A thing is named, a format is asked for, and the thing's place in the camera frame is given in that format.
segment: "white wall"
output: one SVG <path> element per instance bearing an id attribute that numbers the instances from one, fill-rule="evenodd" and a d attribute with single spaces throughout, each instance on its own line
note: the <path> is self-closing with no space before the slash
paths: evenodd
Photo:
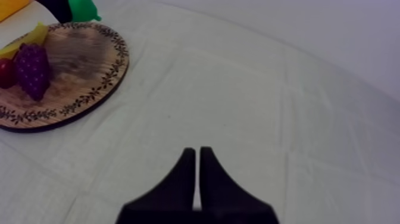
<path id="1" fill-rule="evenodd" d="M 400 101 L 399 0 L 159 0 L 232 21 L 347 69 Z"/>

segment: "yellow banana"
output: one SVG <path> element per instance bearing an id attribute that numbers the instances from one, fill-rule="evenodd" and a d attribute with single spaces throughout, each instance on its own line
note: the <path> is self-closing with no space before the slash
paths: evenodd
<path id="1" fill-rule="evenodd" d="M 42 23 L 38 23 L 35 29 L 32 30 L 30 33 L 28 33 L 25 37 L 1 49 L 0 58 L 12 59 L 14 54 L 20 48 L 20 45 L 23 43 L 26 44 L 36 43 L 38 45 L 42 45 L 43 42 L 45 41 L 47 32 L 48 32 L 48 27 L 43 25 Z"/>

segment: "toy fruit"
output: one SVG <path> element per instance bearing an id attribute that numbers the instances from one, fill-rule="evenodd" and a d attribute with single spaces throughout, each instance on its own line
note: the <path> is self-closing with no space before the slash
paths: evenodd
<path id="1" fill-rule="evenodd" d="M 0 88 L 8 89 L 17 84 L 14 62 L 7 58 L 0 59 Z"/>
<path id="2" fill-rule="evenodd" d="M 100 21 L 97 8 L 92 0 L 68 0 L 72 12 L 73 22 Z"/>
<path id="3" fill-rule="evenodd" d="M 48 27 L 43 25 L 42 23 L 38 23 L 36 28 L 28 33 L 25 37 L 1 49 L 0 58 L 12 59 L 22 43 L 36 43 L 38 45 L 42 45 L 45 41 L 47 32 Z"/>
<path id="4" fill-rule="evenodd" d="M 51 70 L 46 49 L 37 44 L 22 44 L 15 56 L 17 79 L 33 100 L 40 101 L 50 86 Z"/>
<path id="5" fill-rule="evenodd" d="M 29 3 L 28 0 L 0 0 L 0 22 Z"/>

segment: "purple grapes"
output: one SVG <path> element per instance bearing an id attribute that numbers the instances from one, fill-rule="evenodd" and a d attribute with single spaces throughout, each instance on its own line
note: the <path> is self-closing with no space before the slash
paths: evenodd
<path id="1" fill-rule="evenodd" d="M 15 57 L 17 79 L 33 100 L 40 101 L 50 86 L 51 69 L 46 49 L 23 43 Z"/>

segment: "green object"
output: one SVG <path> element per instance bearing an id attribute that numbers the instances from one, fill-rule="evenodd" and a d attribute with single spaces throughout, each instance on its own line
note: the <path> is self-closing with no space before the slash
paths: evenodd
<path id="1" fill-rule="evenodd" d="M 68 0 L 72 12 L 72 22 L 100 21 L 96 5 L 92 0 Z"/>

